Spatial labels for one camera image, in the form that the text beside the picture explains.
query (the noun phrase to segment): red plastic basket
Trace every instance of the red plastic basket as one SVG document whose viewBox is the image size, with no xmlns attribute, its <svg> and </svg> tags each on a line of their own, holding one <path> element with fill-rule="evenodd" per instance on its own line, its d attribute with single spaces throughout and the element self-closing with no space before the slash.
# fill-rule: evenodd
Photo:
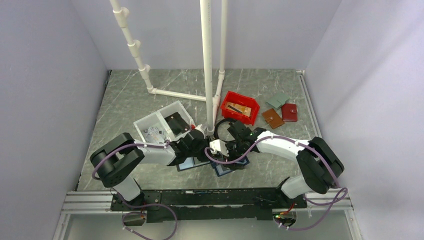
<svg viewBox="0 0 424 240">
<path fill-rule="evenodd" d="M 243 115 L 241 113 L 226 109 L 225 105 L 227 102 L 240 104 L 242 106 L 251 108 L 250 117 Z M 220 108 L 222 110 L 222 116 L 224 118 L 237 119 L 244 124 L 251 124 L 251 125 L 255 124 L 256 116 L 258 115 L 258 112 L 259 112 L 259 104 L 256 102 L 254 98 L 243 96 L 233 91 L 228 91 Z"/>
</svg>

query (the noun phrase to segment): wall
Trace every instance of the wall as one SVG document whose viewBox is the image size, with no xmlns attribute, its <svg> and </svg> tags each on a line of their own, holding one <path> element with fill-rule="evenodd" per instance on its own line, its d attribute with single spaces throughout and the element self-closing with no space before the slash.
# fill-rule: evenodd
<svg viewBox="0 0 424 240">
<path fill-rule="evenodd" d="M 109 69 L 137 69 L 107 0 L 72 0 Z M 121 0 L 154 69 L 203 68 L 199 0 Z M 211 1 L 219 66 L 221 1 Z M 341 0 L 229 0 L 227 68 L 305 69 Z"/>
<path fill-rule="evenodd" d="M 107 70 L 70 1 L 0 9 L 0 239 L 52 239 Z"/>
<path fill-rule="evenodd" d="M 367 240 L 422 239 L 424 2 L 343 0 L 306 68 Z"/>
</svg>

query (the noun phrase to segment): red object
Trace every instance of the red object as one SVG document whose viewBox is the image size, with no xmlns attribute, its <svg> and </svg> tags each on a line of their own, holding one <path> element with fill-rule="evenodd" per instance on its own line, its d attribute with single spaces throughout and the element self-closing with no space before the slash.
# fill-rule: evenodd
<svg viewBox="0 0 424 240">
<path fill-rule="evenodd" d="M 298 106 L 293 103 L 286 103 L 281 107 L 282 120 L 284 122 L 298 121 Z"/>
<path fill-rule="evenodd" d="M 239 105 L 251 108 L 250 117 L 242 113 L 238 113 L 230 109 L 226 109 L 225 106 L 227 102 L 230 102 L 233 104 L 239 104 Z M 256 116 L 258 115 L 258 112 L 259 112 L 259 104 L 256 102 L 254 98 L 243 96 L 233 91 L 228 91 L 220 108 L 222 110 L 222 116 L 224 118 L 237 119 L 244 124 L 251 124 L 251 125 L 255 124 Z"/>
</svg>

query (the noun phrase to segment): black cable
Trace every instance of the black cable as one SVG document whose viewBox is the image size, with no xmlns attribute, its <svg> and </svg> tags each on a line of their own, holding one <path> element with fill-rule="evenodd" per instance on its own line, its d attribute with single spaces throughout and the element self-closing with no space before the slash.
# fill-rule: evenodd
<svg viewBox="0 0 424 240">
<path fill-rule="evenodd" d="M 216 125 L 215 125 L 215 131 L 213 132 L 213 137 L 217 140 L 220 139 L 220 136 L 218 135 L 218 129 L 220 127 L 221 124 L 223 123 L 235 123 L 237 121 L 237 119 L 234 118 L 224 118 L 221 121 L 219 121 Z"/>
</svg>

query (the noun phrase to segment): marble surface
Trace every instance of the marble surface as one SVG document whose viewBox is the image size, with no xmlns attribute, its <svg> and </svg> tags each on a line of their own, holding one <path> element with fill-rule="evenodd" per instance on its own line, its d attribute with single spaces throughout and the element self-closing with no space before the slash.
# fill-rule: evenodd
<svg viewBox="0 0 424 240">
<path fill-rule="evenodd" d="M 215 93 L 218 70 L 213 73 Z M 202 69 L 152 69 L 149 74 L 152 84 L 158 89 L 205 95 Z M 269 130 L 271 128 L 261 115 L 270 108 L 266 100 L 277 92 L 286 93 L 290 97 L 288 102 L 297 104 L 298 122 L 286 122 L 272 132 L 295 139 L 312 139 L 315 136 L 305 93 L 294 69 L 226 69 L 222 99 L 227 91 L 255 98 L 260 110 L 254 127 L 250 127 Z M 89 156 L 120 133 L 128 132 L 133 138 L 140 139 L 133 122 L 177 100 L 181 101 L 196 124 L 206 123 L 205 102 L 151 95 L 138 71 L 113 70 L 98 112 L 77 190 L 105 190 L 100 181 L 91 178 L 94 168 Z M 220 110 L 217 116 L 217 121 L 223 118 Z M 224 124 L 219 133 L 222 139 L 230 136 Z M 248 158 L 250 164 L 245 169 L 221 177 L 216 176 L 210 164 L 180 172 L 175 166 L 139 164 L 131 176 L 145 190 L 216 189 L 276 187 L 282 180 L 298 172 L 297 163 L 272 154 L 252 152 Z"/>
</svg>

